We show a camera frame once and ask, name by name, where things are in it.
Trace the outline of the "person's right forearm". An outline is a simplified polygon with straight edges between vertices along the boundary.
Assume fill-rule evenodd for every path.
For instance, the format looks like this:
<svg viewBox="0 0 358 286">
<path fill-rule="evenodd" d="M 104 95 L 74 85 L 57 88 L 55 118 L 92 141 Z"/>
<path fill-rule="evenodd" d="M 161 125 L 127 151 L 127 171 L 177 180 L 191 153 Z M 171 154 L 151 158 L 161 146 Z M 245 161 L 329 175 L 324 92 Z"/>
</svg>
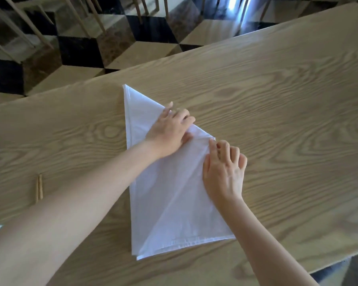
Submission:
<svg viewBox="0 0 358 286">
<path fill-rule="evenodd" d="M 242 198 L 221 199 L 216 207 L 242 247 L 260 286 L 319 286 Z"/>
</svg>

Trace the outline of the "person's left forearm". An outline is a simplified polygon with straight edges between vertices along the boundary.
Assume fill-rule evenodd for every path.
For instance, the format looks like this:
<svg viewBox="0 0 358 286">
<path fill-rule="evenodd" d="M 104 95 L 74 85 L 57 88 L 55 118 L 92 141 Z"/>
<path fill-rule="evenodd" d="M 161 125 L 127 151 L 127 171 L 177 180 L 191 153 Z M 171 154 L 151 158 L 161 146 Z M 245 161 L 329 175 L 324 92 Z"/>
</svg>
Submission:
<svg viewBox="0 0 358 286">
<path fill-rule="evenodd" d="M 0 228 L 0 286 L 45 286 L 132 181 L 162 154 L 143 141 Z"/>
</svg>

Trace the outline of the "white cloth napkin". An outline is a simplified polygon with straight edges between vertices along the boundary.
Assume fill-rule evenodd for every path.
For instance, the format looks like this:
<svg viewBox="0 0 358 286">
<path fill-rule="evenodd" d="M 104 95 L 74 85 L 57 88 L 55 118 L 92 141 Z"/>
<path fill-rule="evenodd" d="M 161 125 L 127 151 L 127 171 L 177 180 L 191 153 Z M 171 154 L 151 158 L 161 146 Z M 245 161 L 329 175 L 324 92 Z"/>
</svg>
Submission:
<svg viewBox="0 0 358 286">
<path fill-rule="evenodd" d="M 192 140 L 147 167 L 129 186 L 132 255 L 153 255 L 234 239 L 202 180 L 212 137 L 196 125 Z"/>
</svg>

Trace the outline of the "person's right hand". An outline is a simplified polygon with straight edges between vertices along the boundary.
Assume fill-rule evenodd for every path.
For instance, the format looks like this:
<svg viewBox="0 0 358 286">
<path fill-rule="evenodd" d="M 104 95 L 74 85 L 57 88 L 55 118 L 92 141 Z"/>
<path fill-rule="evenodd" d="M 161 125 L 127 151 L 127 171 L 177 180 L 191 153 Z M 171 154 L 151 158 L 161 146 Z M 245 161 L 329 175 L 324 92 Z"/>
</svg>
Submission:
<svg viewBox="0 0 358 286">
<path fill-rule="evenodd" d="M 222 209 L 233 203 L 241 203 L 243 179 L 238 176 L 238 159 L 240 149 L 230 145 L 230 161 L 220 161 L 218 157 L 217 141 L 209 139 L 209 153 L 211 157 L 210 172 L 203 179 L 205 191 L 216 208 Z"/>
</svg>

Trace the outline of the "person's left hand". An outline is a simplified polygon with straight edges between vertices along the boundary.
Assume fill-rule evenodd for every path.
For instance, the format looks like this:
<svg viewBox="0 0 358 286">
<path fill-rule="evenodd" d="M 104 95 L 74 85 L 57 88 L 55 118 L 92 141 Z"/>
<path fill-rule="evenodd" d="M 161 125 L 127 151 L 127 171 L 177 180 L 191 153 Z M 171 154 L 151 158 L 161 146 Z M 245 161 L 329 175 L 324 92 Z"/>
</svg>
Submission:
<svg viewBox="0 0 358 286">
<path fill-rule="evenodd" d="M 145 145 L 151 161 L 156 161 L 176 152 L 181 145 L 181 138 L 195 122 L 190 116 L 183 122 L 174 119 L 174 115 L 163 115 L 163 110 L 155 123 L 147 132 L 143 145 Z"/>
</svg>

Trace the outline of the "group of wooden chair legs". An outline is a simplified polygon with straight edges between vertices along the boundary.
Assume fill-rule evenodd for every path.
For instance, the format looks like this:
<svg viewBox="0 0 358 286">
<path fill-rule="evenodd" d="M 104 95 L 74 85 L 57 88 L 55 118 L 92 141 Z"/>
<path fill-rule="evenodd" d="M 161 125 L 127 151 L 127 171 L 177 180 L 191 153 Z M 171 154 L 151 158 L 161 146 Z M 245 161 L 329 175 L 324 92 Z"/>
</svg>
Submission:
<svg viewBox="0 0 358 286">
<path fill-rule="evenodd" d="M 99 68 L 135 43 L 182 52 L 277 24 L 248 16 L 250 0 L 232 1 L 0 0 L 0 17 L 33 44 L 57 38 L 64 65 Z"/>
</svg>

